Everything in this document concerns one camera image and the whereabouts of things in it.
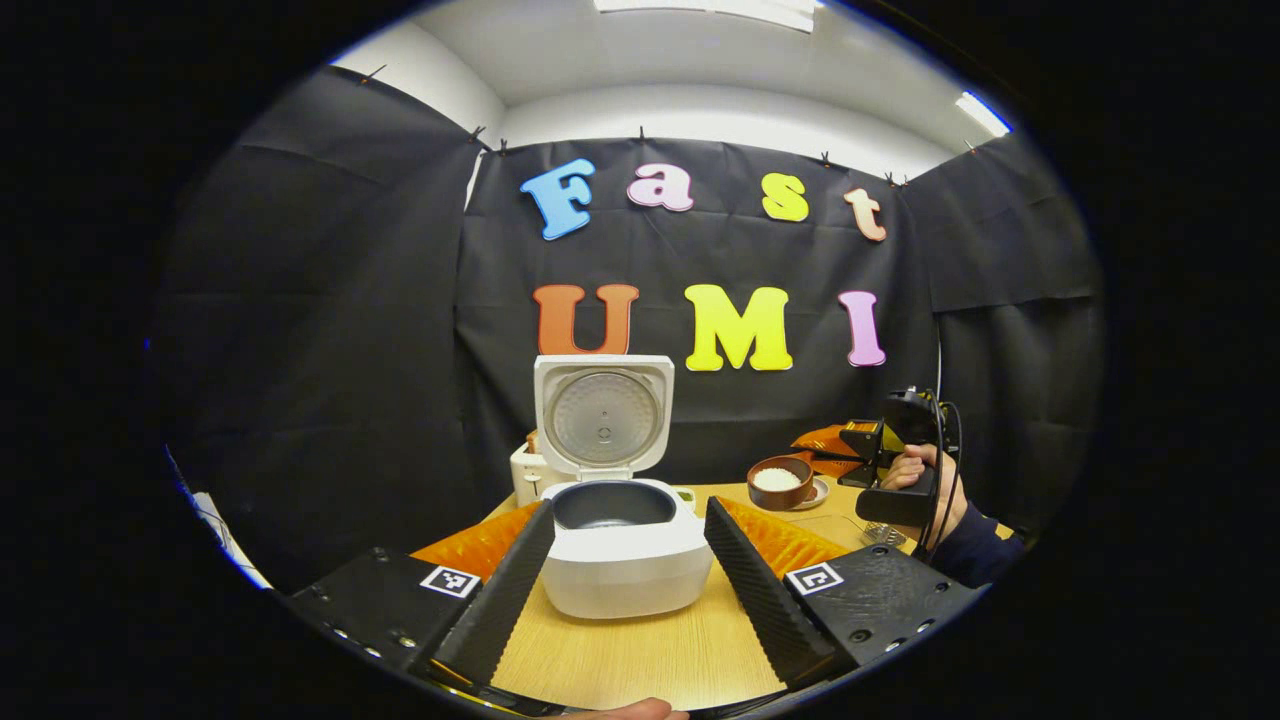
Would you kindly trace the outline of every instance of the white wall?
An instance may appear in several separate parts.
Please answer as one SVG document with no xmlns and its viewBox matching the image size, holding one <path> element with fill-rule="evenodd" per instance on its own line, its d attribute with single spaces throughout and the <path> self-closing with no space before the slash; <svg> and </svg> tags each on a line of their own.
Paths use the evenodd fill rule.
<svg viewBox="0 0 1280 720">
<path fill-rule="evenodd" d="M 726 86 L 645 85 L 548 97 L 507 110 L 490 147 L 571 138 L 712 140 L 822 158 L 878 177 L 916 177 L 955 156 L 869 115 L 790 95 Z"/>
<path fill-rule="evenodd" d="M 641 85 L 503 105 L 466 63 L 413 23 L 372 36 L 334 65 L 371 73 L 439 110 L 497 149 L 573 138 L 710 140 L 783 150 L 895 179 L 918 177 L 955 154 L 869 115 L 790 95 L 727 86 Z M 471 187 L 467 188 L 470 199 Z"/>
<path fill-rule="evenodd" d="M 393 26 L 330 64 L 364 74 L 385 64 L 374 79 L 417 97 L 468 131 L 488 127 L 480 138 L 497 146 L 494 131 L 506 105 L 475 70 L 413 23 Z"/>
</svg>

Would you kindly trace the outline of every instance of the orange letter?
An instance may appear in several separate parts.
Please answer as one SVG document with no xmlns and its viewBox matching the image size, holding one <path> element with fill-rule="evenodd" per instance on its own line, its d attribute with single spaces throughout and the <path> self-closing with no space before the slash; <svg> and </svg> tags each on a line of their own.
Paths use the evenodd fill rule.
<svg viewBox="0 0 1280 720">
<path fill-rule="evenodd" d="M 858 229 L 863 231 L 867 240 L 874 240 L 879 242 L 888 236 L 888 231 L 876 224 L 876 215 L 872 211 L 879 211 L 879 202 L 872 200 L 867 191 L 863 188 L 854 190 L 845 193 L 845 202 L 854 206 L 854 219 L 858 220 Z"/>
<path fill-rule="evenodd" d="M 595 291 L 604 302 L 604 342 L 582 350 L 573 342 L 577 301 L 586 292 L 576 284 L 547 284 L 534 291 L 538 315 L 538 351 L 543 355 L 626 355 L 631 345 L 631 301 L 640 291 L 628 284 L 607 284 Z"/>
</svg>

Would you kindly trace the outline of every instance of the clip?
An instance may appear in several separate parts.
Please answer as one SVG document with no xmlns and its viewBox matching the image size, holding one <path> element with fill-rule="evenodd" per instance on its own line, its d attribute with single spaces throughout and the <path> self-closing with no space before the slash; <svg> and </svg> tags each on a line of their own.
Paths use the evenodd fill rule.
<svg viewBox="0 0 1280 720">
<path fill-rule="evenodd" d="M 387 63 L 383 63 L 383 68 L 385 68 L 385 67 L 387 67 Z M 374 70 L 374 72 L 369 73 L 367 76 L 360 78 L 360 85 L 365 85 L 366 82 L 369 82 L 370 78 L 372 78 L 378 73 L 383 72 L 383 68 L 378 68 L 376 70 Z"/>
</svg>

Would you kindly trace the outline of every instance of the white rice cooker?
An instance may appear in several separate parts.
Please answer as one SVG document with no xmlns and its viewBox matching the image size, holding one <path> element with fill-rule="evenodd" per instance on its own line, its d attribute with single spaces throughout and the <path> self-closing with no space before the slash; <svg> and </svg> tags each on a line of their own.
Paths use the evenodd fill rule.
<svg viewBox="0 0 1280 720">
<path fill-rule="evenodd" d="M 635 618 L 692 605 L 712 550 L 687 488 L 634 477 L 667 450 L 675 365 L 660 355 L 541 355 L 539 451 L 573 482 L 548 487 L 552 605 L 573 618 Z"/>
</svg>

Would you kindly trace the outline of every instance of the wooden table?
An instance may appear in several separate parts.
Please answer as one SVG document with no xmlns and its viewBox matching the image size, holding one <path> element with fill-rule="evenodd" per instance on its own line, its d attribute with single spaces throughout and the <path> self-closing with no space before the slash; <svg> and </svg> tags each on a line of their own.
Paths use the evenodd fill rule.
<svg viewBox="0 0 1280 720">
<path fill-rule="evenodd" d="M 850 550 L 870 544 L 854 506 L 859 488 L 823 478 L 831 495 L 804 511 L 769 512 Z M 746 483 L 690 486 L 698 516 L 707 498 L 749 503 Z M 508 497 L 489 518 L 513 510 Z M 1001 527 L 997 534 L 1012 530 Z M 900 546 L 911 552 L 910 539 Z M 712 562 L 701 597 L 682 610 L 625 620 L 580 620 L 557 611 L 534 585 L 498 664 L 493 685 L 572 707 L 611 708 L 660 697 L 677 710 L 741 702 L 786 687 L 773 674 L 724 570 Z"/>
</svg>

